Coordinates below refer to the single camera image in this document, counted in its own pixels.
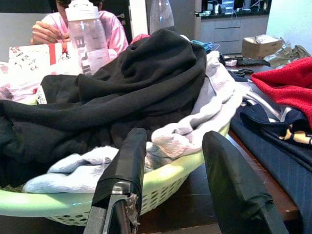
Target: basket rim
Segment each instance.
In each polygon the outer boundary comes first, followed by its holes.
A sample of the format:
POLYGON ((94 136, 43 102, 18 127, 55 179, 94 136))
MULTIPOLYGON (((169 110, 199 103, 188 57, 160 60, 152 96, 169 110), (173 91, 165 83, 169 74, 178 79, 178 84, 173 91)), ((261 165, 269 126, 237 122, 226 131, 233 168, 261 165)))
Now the basket rim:
MULTIPOLYGON (((219 132, 226 135, 230 124, 219 132)), ((143 196, 185 177, 204 162, 202 150, 183 156, 154 171, 146 173, 143 196)), ((0 190, 0 215, 19 217, 50 217, 81 214, 89 211, 94 194, 26 194, 0 190)))

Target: wall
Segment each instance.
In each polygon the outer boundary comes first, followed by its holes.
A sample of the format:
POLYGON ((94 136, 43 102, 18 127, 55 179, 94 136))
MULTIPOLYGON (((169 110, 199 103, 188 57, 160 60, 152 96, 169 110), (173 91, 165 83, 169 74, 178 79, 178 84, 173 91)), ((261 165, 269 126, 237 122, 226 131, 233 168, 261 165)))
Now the wall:
POLYGON ((9 47, 29 45, 32 26, 45 15, 0 13, 0 61, 8 62, 9 47))
POLYGON ((130 0, 132 37, 148 34, 145 0, 130 0))
POLYGON ((1 13, 49 13, 55 0, 2 0, 1 13))
POLYGON ((312 53, 311 10, 311 0, 273 0, 267 34, 282 37, 292 47, 302 45, 312 53))

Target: pink shirt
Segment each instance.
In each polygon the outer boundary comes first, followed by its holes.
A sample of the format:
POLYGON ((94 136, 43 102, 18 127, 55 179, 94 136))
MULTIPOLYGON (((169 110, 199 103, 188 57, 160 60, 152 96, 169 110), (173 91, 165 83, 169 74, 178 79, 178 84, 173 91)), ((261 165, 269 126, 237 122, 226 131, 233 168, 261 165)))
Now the pink shirt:
MULTIPOLYGON (((108 49, 115 50, 119 55, 128 46, 128 41, 122 24, 113 13, 108 11, 100 11, 99 18, 102 21, 105 30, 108 49)), ((68 32, 68 28, 59 12, 47 15, 42 22, 54 26, 59 29, 62 34, 68 32)))

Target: white wall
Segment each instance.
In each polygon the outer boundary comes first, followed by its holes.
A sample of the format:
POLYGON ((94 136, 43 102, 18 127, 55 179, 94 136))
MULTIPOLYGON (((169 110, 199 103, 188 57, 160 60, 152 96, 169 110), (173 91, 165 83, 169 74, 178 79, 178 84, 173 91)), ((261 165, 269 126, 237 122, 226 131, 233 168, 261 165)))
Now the white wall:
POLYGON ((0 61, 8 62, 9 47, 29 45, 32 26, 45 15, 0 13, 0 61))
POLYGON ((267 34, 312 53, 312 0, 272 0, 267 34))
POLYGON ((145 0, 130 0, 132 37, 148 34, 145 0))

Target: person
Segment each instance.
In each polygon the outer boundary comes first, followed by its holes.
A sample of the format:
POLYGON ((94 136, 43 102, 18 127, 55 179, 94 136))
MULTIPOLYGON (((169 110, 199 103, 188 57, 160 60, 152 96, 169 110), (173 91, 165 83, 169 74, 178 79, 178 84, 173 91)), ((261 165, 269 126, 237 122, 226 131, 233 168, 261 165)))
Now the person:
MULTIPOLYGON (((128 46, 128 41, 118 18, 108 11, 102 11, 102 0, 89 0, 98 7, 99 18, 103 24, 107 46, 111 55, 114 50, 117 55, 128 46)), ((71 0, 56 0, 58 12, 47 15, 42 21, 37 21, 33 26, 33 36, 30 44, 50 44, 57 42, 69 42, 68 20, 65 9, 71 0)))

